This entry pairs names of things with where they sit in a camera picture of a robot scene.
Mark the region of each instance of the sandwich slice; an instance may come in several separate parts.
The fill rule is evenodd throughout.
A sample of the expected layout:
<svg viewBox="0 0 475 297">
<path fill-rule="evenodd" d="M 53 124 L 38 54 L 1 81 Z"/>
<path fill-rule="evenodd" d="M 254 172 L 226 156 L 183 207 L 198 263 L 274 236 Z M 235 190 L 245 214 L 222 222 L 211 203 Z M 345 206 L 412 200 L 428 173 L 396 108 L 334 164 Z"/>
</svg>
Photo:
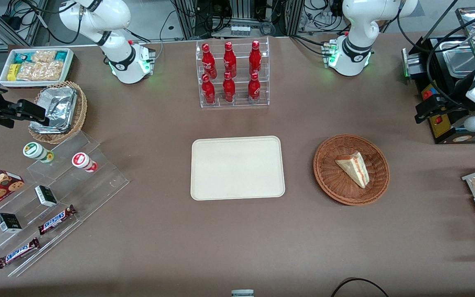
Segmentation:
<svg viewBox="0 0 475 297">
<path fill-rule="evenodd" d="M 360 188 L 366 188 L 369 175 L 360 152 L 352 155 L 338 156 L 335 162 L 351 177 Z"/>
</svg>

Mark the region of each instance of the table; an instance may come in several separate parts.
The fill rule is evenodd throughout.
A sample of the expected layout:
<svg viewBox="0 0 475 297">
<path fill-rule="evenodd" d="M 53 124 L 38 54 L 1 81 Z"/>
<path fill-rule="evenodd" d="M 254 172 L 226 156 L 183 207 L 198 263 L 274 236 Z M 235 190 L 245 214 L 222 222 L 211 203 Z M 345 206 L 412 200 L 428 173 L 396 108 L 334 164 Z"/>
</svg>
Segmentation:
<svg viewBox="0 0 475 297">
<path fill-rule="evenodd" d="M 380 36 L 356 77 L 324 69 L 289 38 L 270 42 L 271 105 L 237 111 L 200 109 L 195 42 L 166 44 L 155 75 L 135 85 L 111 75 L 98 47 L 74 47 L 72 80 L 89 100 L 84 131 L 132 182 L 22 276 L 0 273 L 0 295 L 311 297 L 358 276 L 391 296 L 475 296 L 475 205 L 460 179 L 475 172 L 475 145 L 434 145 L 415 124 L 403 37 Z M 0 127 L 0 169 L 32 163 L 21 154 L 26 126 Z M 336 203 L 315 182 L 315 149 L 341 133 L 388 158 L 390 187 L 372 205 Z M 284 196 L 190 197 L 193 141 L 262 135 L 281 139 Z M 346 292 L 379 296 L 364 284 L 337 296 Z"/>
</svg>

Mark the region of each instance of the coca-cola bottle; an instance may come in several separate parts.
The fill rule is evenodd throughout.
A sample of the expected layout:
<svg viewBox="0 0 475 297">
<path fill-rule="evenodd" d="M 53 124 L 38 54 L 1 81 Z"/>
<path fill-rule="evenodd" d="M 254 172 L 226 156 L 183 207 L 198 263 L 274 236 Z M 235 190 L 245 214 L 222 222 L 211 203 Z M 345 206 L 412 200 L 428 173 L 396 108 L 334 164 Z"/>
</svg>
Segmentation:
<svg viewBox="0 0 475 297">
<path fill-rule="evenodd" d="M 236 95 L 236 85 L 232 80 L 232 75 L 229 71 L 225 73 L 225 81 L 223 81 L 223 90 L 225 91 L 225 100 L 228 103 L 234 102 Z"/>
<path fill-rule="evenodd" d="M 206 73 L 203 73 L 203 75 L 201 76 L 201 79 L 203 80 L 203 84 L 201 85 L 201 88 L 203 89 L 203 95 L 205 97 L 206 104 L 214 105 L 215 104 L 214 85 L 210 81 L 210 77 Z"/>
<path fill-rule="evenodd" d="M 252 51 L 250 51 L 249 56 L 249 71 L 252 75 L 254 72 L 259 73 L 261 70 L 261 52 L 260 52 L 260 42 L 254 40 L 252 42 Z"/>
<path fill-rule="evenodd" d="M 212 53 L 210 53 L 210 47 L 207 43 L 204 43 L 201 48 L 203 49 L 203 68 L 205 73 L 211 79 L 215 79 L 217 77 L 217 70 L 215 70 L 215 59 Z"/>
<path fill-rule="evenodd" d="M 254 72 L 250 75 L 249 82 L 249 102 L 250 104 L 256 104 L 260 101 L 260 88 L 261 84 L 258 81 L 258 73 Z"/>
<path fill-rule="evenodd" d="M 236 54 L 232 49 L 232 42 L 228 41 L 225 43 L 225 56 L 223 57 L 225 62 L 225 71 L 230 72 L 232 77 L 238 75 L 238 63 L 236 62 Z"/>
</svg>

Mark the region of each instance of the robotic arm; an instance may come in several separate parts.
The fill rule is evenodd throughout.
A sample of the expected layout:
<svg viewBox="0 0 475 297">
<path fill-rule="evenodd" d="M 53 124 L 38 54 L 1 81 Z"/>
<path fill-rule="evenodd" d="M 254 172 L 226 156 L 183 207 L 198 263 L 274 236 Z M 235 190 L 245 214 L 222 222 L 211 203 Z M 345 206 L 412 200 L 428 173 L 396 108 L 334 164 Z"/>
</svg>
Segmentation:
<svg viewBox="0 0 475 297">
<path fill-rule="evenodd" d="M 358 75 L 367 65 L 373 43 L 379 35 L 376 21 L 389 21 L 409 16 L 418 0 L 344 0 L 342 10 L 351 22 L 348 36 L 340 36 L 328 44 L 328 67 L 341 75 Z"/>
<path fill-rule="evenodd" d="M 122 29 L 131 21 L 128 6 L 122 0 L 69 0 L 60 5 L 63 24 L 95 42 L 106 57 L 113 74 L 123 83 L 136 83 L 153 73 L 155 53 L 141 45 L 130 44 Z"/>
</svg>

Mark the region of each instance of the white tray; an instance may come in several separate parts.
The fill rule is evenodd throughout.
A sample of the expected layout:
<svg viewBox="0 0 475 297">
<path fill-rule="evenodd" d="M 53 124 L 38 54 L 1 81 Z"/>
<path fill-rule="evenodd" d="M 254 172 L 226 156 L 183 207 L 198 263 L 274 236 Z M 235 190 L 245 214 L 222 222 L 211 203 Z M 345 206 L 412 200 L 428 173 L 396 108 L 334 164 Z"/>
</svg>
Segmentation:
<svg viewBox="0 0 475 297">
<path fill-rule="evenodd" d="M 49 50 L 49 51 L 58 51 L 58 52 L 67 52 L 66 59 L 63 62 L 62 73 L 58 80 L 40 80 L 40 81 L 23 81 L 23 80 L 16 80 L 16 81 L 9 81 L 7 80 L 8 69 L 10 65 L 14 62 L 17 54 L 20 53 L 28 53 L 34 52 L 36 50 Z M 42 47 L 42 48 L 31 48 L 31 49 L 12 49 L 10 53 L 8 53 L 7 60 L 5 62 L 5 66 L 1 71 L 0 75 L 0 84 L 5 87 L 10 88 L 28 88 L 28 87 L 46 87 L 50 85 L 54 85 L 55 83 L 63 83 L 67 79 L 67 75 L 69 73 L 69 69 L 71 68 L 71 62 L 73 58 L 73 51 L 66 47 Z"/>
<path fill-rule="evenodd" d="M 196 200 L 280 197 L 285 193 L 280 139 L 198 139 L 192 144 L 191 178 Z"/>
</svg>

